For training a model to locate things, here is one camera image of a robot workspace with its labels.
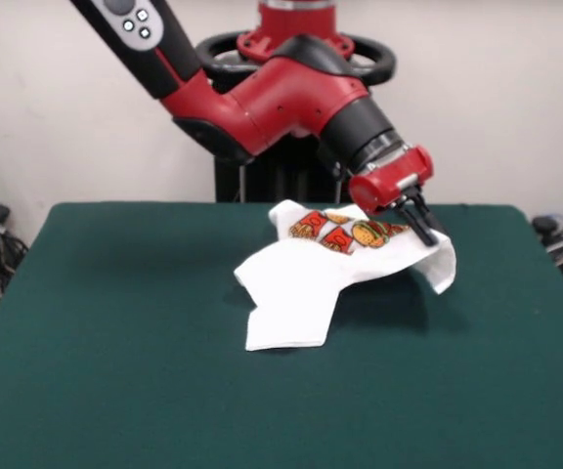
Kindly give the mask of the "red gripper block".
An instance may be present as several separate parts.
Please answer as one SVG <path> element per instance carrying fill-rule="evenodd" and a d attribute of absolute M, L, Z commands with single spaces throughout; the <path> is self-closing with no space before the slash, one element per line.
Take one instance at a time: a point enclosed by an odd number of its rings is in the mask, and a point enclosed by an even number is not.
<path fill-rule="evenodd" d="M 446 233 L 422 194 L 422 186 L 433 175 L 434 164 L 425 148 L 397 149 L 353 175 L 349 193 L 353 202 L 368 215 L 398 206 L 398 214 L 422 243 L 432 244 L 434 231 Z M 406 203 L 408 200 L 415 208 Z"/>

